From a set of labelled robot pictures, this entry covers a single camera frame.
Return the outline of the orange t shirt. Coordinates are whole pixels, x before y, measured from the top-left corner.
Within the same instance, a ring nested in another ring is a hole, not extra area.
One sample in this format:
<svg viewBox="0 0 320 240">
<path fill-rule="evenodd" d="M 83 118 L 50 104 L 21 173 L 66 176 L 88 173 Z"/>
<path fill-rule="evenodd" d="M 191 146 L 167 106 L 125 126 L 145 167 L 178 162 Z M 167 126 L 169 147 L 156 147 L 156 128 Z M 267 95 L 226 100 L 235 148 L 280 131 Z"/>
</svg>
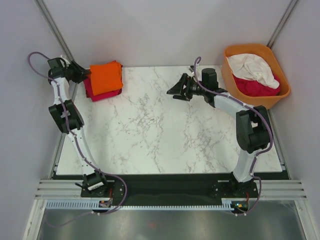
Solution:
<svg viewBox="0 0 320 240">
<path fill-rule="evenodd" d="M 94 96 L 123 88 L 122 65 L 117 61 L 90 65 L 90 81 Z"/>
</svg>

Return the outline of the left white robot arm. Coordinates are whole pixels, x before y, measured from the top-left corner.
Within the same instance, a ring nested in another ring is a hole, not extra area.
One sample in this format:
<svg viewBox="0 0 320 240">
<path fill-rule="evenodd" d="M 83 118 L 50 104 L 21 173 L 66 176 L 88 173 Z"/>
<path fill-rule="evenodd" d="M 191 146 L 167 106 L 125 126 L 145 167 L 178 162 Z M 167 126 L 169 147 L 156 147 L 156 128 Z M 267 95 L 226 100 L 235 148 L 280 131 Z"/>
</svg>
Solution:
<svg viewBox="0 0 320 240">
<path fill-rule="evenodd" d="M 106 196 L 110 185 L 98 169 L 84 133 L 84 120 L 76 105 L 69 96 L 70 82 L 79 84 L 87 79 L 90 70 L 81 67 L 74 61 L 67 62 L 62 57 L 47 61 L 50 69 L 48 80 L 53 88 L 54 103 L 48 108 L 58 129 L 72 143 L 82 170 L 82 184 L 77 184 L 88 195 Z"/>
</svg>

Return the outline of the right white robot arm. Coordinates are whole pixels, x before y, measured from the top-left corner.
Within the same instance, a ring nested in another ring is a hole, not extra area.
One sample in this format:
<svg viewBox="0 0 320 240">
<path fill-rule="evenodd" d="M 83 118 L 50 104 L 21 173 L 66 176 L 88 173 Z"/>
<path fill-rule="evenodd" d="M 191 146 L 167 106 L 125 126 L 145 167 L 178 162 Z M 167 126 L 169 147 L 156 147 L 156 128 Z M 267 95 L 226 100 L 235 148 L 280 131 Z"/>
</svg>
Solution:
<svg viewBox="0 0 320 240">
<path fill-rule="evenodd" d="M 225 89 L 219 87 L 214 68 L 201 70 L 201 80 L 183 73 L 179 81 L 166 93 L 173 99 L 189 102 L 193 96 L 202 96 L 211 107 L 219 109 L 235 120 L 236 140 L 240 154 L 232 174 L 235 181 L 229 184 L 229 191 L 235 197 L 247 191 L 246 182 L 254 178 L 258 155 L 272 148 L 273 134 L 267 109 L 244 104 Z"/>
</svg>

